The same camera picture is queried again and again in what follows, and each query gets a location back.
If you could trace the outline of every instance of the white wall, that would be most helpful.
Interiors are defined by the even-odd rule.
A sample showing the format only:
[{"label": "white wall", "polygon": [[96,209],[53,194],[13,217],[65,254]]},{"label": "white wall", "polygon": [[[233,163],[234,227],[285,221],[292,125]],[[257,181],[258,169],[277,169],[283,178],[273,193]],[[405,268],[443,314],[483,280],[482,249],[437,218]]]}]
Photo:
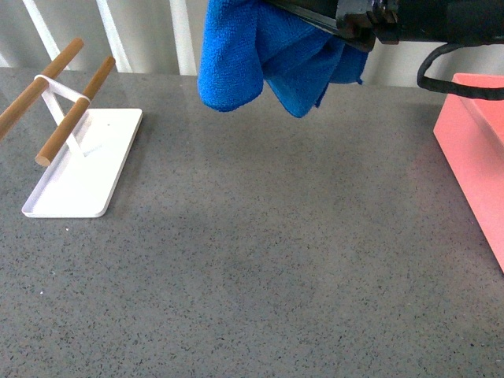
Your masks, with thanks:
[{"label": "white wall", "polygon": [[[43,67],[74,37],[86,43],[69,66],[95,70],[112,54],[120,72],[195,75],[207,0],[0,0],[0,66]],[[415,86],[418,67],[436,43],[376,44],[363,80]],[[504,75],[504,46],[455,52],[428,72]]]}]

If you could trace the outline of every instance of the wooden dowel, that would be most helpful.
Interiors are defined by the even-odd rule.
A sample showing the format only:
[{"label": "wooden dowel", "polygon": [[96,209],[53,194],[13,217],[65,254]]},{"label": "wooden dowel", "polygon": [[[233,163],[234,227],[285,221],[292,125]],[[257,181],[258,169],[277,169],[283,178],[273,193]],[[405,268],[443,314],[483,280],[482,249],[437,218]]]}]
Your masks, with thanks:
[{"label": "wooden dowel", "polygon": [[[42,75],[55,79],[83,46],[83,40],[75,38],[47,67],[45,67],[42,71]],[[38,77],[33,80],[6,111],[0,115],[0,141],[47,87],[49,87],[47,80]]]},{"label": "wooden dowel", "polygon": [[[109,75],[110,70],[115,65],[116,61],[113,57],[105,59],[101,67],[95,73],[89,84],[83,91],[83,95],[92,100],[96,92],[100,89],[106,77]],[[56,157],[57,152],[61,149],[66,139],[72,134],[73,129],[79,122],[80,118],[84,115],[89,107],[89,101],[85,98],[79,98],[77,102],[69,110],[63,121],[57,126],[53,134],[47,140],[46,144],[42,147],[39,154],[36,156],[35,161],[43,167],[49,164]]]}]

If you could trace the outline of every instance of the pink box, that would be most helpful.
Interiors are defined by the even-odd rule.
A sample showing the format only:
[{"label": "pink box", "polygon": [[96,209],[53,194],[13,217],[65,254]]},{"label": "pink box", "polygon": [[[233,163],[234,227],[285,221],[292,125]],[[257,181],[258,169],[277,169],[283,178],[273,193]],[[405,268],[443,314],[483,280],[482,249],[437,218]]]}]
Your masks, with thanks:
[{"label": "pink box", "polygon": [[[504,76],[458,73],[454,82],[504,87]],[[504,271],[504,101],[449,94],[434,135]]]}]

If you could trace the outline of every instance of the white plastic base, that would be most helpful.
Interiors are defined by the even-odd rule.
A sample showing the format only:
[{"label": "white plastic base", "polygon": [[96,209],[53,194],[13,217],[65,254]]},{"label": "white plastic base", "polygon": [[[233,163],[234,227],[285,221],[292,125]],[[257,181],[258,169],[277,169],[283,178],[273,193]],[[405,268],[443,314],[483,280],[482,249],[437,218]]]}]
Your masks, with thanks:
[{"label": "white plastic base", "polygon": [[141,109],[89,109],[73,132],[82,154],[64,145],[23,206],[34,218],[105,213],[142,120]]}]

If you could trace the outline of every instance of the towel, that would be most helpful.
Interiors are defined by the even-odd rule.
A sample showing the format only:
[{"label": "towel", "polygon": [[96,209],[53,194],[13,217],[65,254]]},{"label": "towel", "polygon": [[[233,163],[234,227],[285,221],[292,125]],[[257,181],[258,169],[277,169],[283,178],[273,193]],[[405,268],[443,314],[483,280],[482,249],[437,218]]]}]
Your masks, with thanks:
[{"label": "towel", "polygon": [[329,83],[360,83],[367,53],[262,0],[209,0],[198,90],[228,112],[266,81],[295,117],[319,106]]}]

